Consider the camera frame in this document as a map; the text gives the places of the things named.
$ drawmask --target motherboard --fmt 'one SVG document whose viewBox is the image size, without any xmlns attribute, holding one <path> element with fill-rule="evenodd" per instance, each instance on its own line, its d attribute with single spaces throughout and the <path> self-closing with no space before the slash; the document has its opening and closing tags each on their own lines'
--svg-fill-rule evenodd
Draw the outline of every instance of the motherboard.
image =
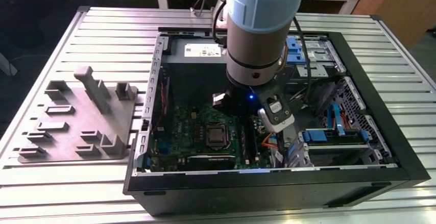
<svg viewBox="0 0 436 224">
<path fill-rule="evenodd" d="M 151 145 L 152 171 L 271 167 L 270 149 L 262 147 L 268 133 L 259 117 L 251 117 L 251 129 L 242 133 L 239 118 L 212 106 L 176 106 L 171 124 L 170 135 L 158 136 Z M 256 143 L 243 143 L 247 133 Z"/>
</svg>

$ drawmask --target blue drive bracket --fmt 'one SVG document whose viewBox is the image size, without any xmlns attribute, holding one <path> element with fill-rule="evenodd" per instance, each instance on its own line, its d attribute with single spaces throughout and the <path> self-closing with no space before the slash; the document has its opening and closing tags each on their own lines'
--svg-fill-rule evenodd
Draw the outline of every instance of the blue drive bracket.
<svg viewBox="0 0 436 224">
<path fill-rule="evenodd" d="M 303 131 L 302 135 L 304 142 L 327 141 L 327 136 L 323 130 Z"/>
<path fill-rule="evenodd" d="M 366 130 L 362 130 L 360 134 L 362 134 L 362 138 L 363 138 L 364 142 L 370 142 L 368 132 Z"/>
<path fill-rule="evenodd" d="M 302 46 L 294 36 L 287 37 L 288 60 L 287 64 L 306 64 L 306 58 L 302 54 Z"/>
<path fill-rule="evenodd" d="M 342 126 L 340 108 L 339 108 L 339 105 L 336 103 L 332 103 L 328 106 L 328 110 L 327 110 L 327 127 L 328 128 L 334 128 L 332 113 L 335 113 L 335 122 L 336 122 L 336 128 L 338 128 L 338 131 L 339 131 L 339 135 L 344 136 L 346 132 L 344 132 L 344 128 Z"/>
</svg>

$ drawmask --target chip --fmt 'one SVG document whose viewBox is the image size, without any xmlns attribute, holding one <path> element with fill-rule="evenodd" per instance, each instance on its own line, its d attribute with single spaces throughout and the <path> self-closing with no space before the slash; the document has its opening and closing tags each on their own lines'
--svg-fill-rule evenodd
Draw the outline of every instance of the chip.
<svg viewBox="0 0 436 224">
<path fill-rule="evenodd" d="M 208 125 L 206 129 L 206 145 L 219 150 L 227 146 L 227 128 L 226 125 Z"/>
</svg>

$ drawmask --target slotted aluminum surface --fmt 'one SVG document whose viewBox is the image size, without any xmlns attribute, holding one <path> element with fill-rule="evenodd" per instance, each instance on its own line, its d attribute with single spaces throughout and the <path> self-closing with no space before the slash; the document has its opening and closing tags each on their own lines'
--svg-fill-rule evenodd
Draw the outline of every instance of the slotted aluminum surface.
<svg viewBox="0 0 436 224">
<path fill-rule="evenodd" d="M 0 220 L 11 222 L 130 222 L 186 220 L 290 223 L 431 223 L 436 220 L 436 95 L 435 83 L 382 22 L 368 16 L 299 14 L 303 30 L 342 32 L 394 114 L 432 180 L 383 194 L 352 208 L 234 213 L 154 218 L 122 193 L 127 160 L 26 166 L 12 152 L 14 138 L 34 126 L 38 104 L 50 80 L 80 85 L 72 73 L 91 65 L 107 86 L 128 81 L 146 93 L 158 27 L 210 27 L 211 12 L 192 18 L 188 10 L 91 8 L 78 13 L 40 78 L 2 139 Z M 143 96 L 135 115 L 142 115 Z M 132 129 L 140 128 L 135 119 Z"/>
</svg>

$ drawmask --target light blue robot arm segment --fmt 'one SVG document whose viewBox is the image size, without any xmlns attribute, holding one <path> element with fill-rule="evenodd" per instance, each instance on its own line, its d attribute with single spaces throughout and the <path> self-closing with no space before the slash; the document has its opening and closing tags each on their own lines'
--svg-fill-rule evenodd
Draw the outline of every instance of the light blue robot arm segment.
<svg viewBox="0 0 436 224">
<path fill-rule="evenodd" d="M 302 0 L 227 0 L 236 25 L 256 34 L 272 33 L 292 20 Z"/>
</svg>

